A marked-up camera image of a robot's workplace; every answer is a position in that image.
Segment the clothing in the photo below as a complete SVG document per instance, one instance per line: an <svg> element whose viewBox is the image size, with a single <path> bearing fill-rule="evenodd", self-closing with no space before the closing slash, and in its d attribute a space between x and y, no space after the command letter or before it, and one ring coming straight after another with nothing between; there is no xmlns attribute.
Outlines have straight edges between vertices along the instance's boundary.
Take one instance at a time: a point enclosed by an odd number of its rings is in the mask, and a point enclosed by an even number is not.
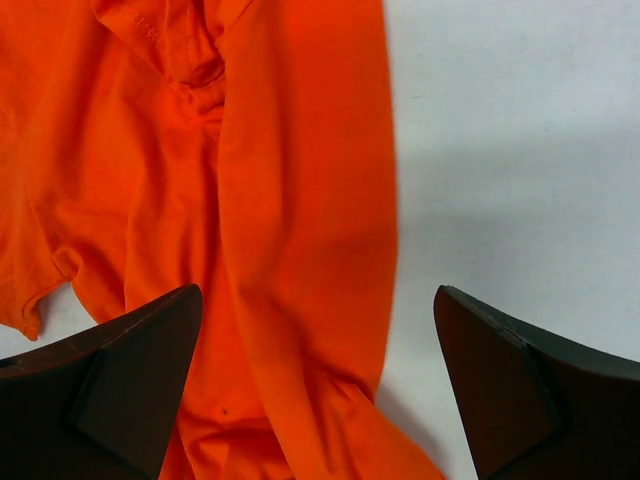
<svg viewBox="0 0 640 480"><path fill-rule="evenodd" d="M0 317L195 282L161 478L429 479L373 405L396 211L381 5L0 5Z"/></svg>

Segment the orange fabric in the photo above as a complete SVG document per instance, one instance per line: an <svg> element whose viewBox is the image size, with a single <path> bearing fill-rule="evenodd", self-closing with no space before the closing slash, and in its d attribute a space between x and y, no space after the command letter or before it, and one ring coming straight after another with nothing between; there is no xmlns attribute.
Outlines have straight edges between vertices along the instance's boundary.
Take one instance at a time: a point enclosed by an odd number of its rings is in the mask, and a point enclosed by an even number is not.
<svg viewBox="0 0 640 480"><path fill-rule="evenodd" d="M0 3L0 318L196 282L163 480L432 479L375 409L396 250L379 0Z"/></svg>

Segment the white surface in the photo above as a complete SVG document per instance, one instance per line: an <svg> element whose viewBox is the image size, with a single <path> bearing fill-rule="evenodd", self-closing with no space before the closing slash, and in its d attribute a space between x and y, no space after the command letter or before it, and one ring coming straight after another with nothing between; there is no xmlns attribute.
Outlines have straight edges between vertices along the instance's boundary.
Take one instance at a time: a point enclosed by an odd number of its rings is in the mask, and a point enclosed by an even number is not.
<svg viewBox="0 0 640 480"><path fill-rule="evenodd" d="M453 284L640 360L640 4L389 0L400 262L379 404L475 473L433 325ZM70 289L43 342L91 325ZM0 357L35 345L0 330Z"/></svg>

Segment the black object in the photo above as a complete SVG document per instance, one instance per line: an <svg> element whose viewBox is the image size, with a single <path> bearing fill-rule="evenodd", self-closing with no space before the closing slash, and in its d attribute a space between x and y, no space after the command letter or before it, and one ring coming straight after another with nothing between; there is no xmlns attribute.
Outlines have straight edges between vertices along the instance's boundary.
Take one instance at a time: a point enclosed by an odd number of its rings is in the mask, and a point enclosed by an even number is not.
<svg viewBox="0 0 640 480"><path fill-rule="evenodd" d="M639 363L453 287L435 319L480 480L640 479Z"/></svg>
<svg viewBox="0 0 640 480"><path fill-rule="evenodd" d="M181 287L0 362L0 479L157 478L202 319Z"/></svg>

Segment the white table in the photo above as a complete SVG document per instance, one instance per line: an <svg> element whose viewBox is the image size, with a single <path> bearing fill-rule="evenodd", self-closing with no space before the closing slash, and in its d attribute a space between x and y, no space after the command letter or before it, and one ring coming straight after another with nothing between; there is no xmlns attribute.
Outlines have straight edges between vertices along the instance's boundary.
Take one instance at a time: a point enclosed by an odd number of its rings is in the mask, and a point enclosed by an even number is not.
<svg viewBox="0 0 640 480"><path fill-rule="evenodd" d="M476 478L433 324L438 285L640 361L640 3L388 0L400 261L378 403ZM33 344L92 325L73 292Z"/></svg>

